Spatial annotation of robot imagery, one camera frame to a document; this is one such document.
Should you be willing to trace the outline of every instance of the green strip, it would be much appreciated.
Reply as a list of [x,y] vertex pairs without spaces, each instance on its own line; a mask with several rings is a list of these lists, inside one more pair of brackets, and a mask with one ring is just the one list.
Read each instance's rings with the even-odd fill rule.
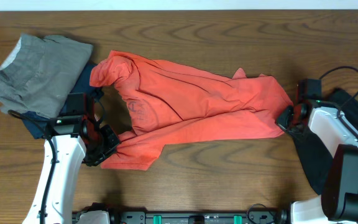
[[153,224],[161,224],[161,215],[154,215],[153,217]]
[[242,224],[242,216],[235,215],[234,216],[234,224]]

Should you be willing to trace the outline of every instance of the dark blue cloth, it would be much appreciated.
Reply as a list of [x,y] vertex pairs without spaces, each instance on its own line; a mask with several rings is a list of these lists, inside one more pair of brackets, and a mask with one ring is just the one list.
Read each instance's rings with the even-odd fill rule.
[[[91,71],[92,68],[96,66],[95,63],[88,62],[84,69],[82,70],[80,76],[77,79],[77,82],[75,83],[75,86],[71,90],[70,93],[86,93],[89,96],[92,96],[94,99],[100,100],[100,98],[104,95],[101,88],[95,88],[90,86],[90,77],[91,77]],[[66,104],[64,104],[62,110],[60,112],[65,112]],[[40,121],[48,121],[48,118],[41,117],[37,115],[36,112],[28,111],[24,113],[28,118],[34,119],[34,120],[40,120]],[[39,139],[43,137],[42,132],[35,127],[30,121],[23,120],[24,126],[29,130],[31,135],[34,137],[34,139]],[[46,127],[45,122],[38,122],[39,126],[41,128]]]

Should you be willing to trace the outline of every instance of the wood grain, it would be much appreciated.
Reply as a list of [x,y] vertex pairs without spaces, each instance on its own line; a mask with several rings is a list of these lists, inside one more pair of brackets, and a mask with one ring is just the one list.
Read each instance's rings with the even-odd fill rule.
[[[21,32],[61,34],[110,50],[160,58],[231,77],[273,75],[293,98],[296,82],[339,65],[358,67],[358,11],[95,11],[0,12],[0,64]],[[358,89],[358,76],[336,72],[324,91]],[[130,128],[125,104],[104,88],[108,123]],[[43,141],[0,112],[0,223],[21,222],[30,208]],[[253,203],[286,206],[314,197],[288,136],[166,146],[147,172],[83,166],[76,210],[92,202],[149,210],[245,210]]]

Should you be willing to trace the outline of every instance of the wooden tabletop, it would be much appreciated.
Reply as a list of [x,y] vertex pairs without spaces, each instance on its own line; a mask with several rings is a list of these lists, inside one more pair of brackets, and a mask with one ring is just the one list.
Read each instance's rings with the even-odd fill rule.
[[[339,65],[358,67],[358,11],[0,12],[0,64],[20,33],[65,35],[91,43],[91,59],[110,50],[165,59],[231,77],[273,75],[291,99],[302,78]],[[324,92],[358,89],[358,76],[336,72]],[[125,104],[104,87],[108,123],[130,128]],[[0,223],[21,222],[34,199],[44,142],[0,112]],[[148,210],[246,210],[285,207],[316,196],[292,140],[213,141],[164,147],[148,171],[80,169],[74,209],[93,202]]]

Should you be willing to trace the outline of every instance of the clothing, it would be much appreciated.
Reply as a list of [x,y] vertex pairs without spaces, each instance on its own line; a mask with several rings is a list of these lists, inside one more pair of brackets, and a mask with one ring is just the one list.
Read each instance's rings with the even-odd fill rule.
[[104,169],[147,170],[164,145],[222,139],[274,138],[275,119],[291,105],[276,79],[226,78],[165,60],[112,51],[92,70],[91,86],[114,84],[126,102],[132,131],[119,135]]
[[34,111],[56,117],[65,103],[93,46],[60,35],[43,39],[22,34],[1,65],[0,102],[3,113]]
[[[351,97],[346,91],[337,89],[326,100],[342,105]],[[358,130],[358,101],[353,99],[343,107],[346,119]],[[304,139],[293,138],[302,168],[311,188],[317,193],[323,192],[333,157],[320,138],[309,132]]]
[[[92,96],[95,100],[100,100],[100,98],[104,95],[101,88],[95,88],[90,86],[90,76],[92,68],[96,66],[95,63],[88,62],[84,69],[82,70],[80,77],[78,78],[77,82],[75,83],[73,89],[70,93],[86,93],[89,96]],[[65,112],[66,111],[66,104],[63,105],[62,110],[60,111]],[[41,120],[41,121],[48,121],[48,118],[41,117],[37,115],[34,111],[28,111],[24,113],[27,117],[33,119],[33,120]],[[23,120],[24,126],[29,130],[31,135],[34,137],[34,139],[42,138],[43,134],[42,132],[30,121]],[[41,128],[46,127],[46,123],[39,122],[38,125]]]

